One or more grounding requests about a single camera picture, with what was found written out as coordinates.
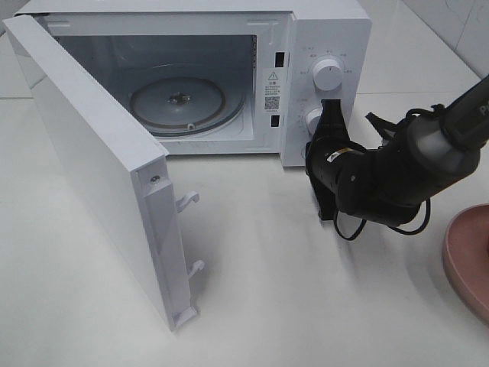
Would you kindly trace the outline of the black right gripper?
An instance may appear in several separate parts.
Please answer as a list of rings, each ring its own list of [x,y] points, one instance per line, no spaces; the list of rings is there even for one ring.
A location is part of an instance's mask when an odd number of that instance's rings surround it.
[[[319,125],[306,145],[306,174],[311,183],[322,221],[333,220],[341,172],[359,160],[366,149],[348,134],[340,99],[322,99]]]

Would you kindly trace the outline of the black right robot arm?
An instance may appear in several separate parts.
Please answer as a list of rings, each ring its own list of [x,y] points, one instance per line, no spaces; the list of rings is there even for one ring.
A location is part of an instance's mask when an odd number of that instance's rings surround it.
[[[367,149],[348,135],[338,99],[324,99],[306,145],[306,173],[319,218],[338,212],[398,227],[423,202],[472,174],[488,140],[488,79],[449,106],[411,109],[393,124],[373,113],[367,120],[384,144]]]

